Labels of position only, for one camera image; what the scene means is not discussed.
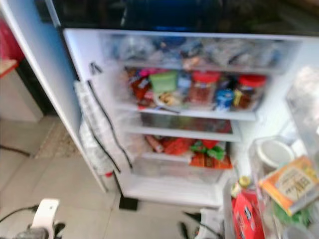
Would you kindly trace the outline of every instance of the floor mat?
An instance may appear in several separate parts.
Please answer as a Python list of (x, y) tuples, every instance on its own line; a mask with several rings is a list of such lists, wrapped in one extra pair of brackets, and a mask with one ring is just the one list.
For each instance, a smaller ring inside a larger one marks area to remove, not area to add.
[(37, 157), (72, 157), (80, 155), (79, 150), (74, 144), (71, 136), (62, 122), (56, 122), (50, 129), (44, 140)]

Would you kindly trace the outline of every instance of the spice jar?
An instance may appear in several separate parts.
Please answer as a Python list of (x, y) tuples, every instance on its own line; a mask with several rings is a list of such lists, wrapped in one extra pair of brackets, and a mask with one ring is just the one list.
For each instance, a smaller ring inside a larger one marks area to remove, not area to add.
[(200, 105), (212, 104), (219, 77), (219, 72), (193, 72), (189, 101)]
[(234, 106), (243, 110), (254, 110), (261, 100), (266, 84), (266, 76), (241, 75), (235, 89)]

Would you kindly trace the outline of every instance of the blue container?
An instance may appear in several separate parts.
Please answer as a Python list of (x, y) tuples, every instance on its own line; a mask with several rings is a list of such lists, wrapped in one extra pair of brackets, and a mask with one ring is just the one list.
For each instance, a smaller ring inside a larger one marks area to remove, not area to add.
[(219, 90), (216, 93), (216, 110), (229, 111), (235, 94), (230, 89)]

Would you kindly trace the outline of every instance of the yellow bottle cap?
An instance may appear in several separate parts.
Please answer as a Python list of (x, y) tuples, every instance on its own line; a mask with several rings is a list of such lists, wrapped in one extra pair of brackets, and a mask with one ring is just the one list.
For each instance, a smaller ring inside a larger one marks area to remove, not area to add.
[(247, 176), (242, 176), (239, 179), (239, 185), (242, 186), (243, 188), (247, 188), (251, 184), (251, 180)]

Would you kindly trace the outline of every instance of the tile floor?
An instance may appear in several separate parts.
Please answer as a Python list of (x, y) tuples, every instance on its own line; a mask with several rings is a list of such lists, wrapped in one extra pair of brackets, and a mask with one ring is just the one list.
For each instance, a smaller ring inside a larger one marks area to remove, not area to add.
[[(0, 121), (2, 144), (36, 154), (58, 118), (38, 124)], [(66, 222), (64, 239), (180, 239), (177, 223), (190, 231), (196, 224), (181, 212), (198, 209), (140, 202), (137, 212), (119, 210), (120, 194), (104, 194), (81, 156), (27, 158), (0, 151), (0, 218), (14, 209), (60, 199), (56, 219)], [(21, 212), (0, 224), (0, 237), (12, 238), (32, 222), (33, 214)]]

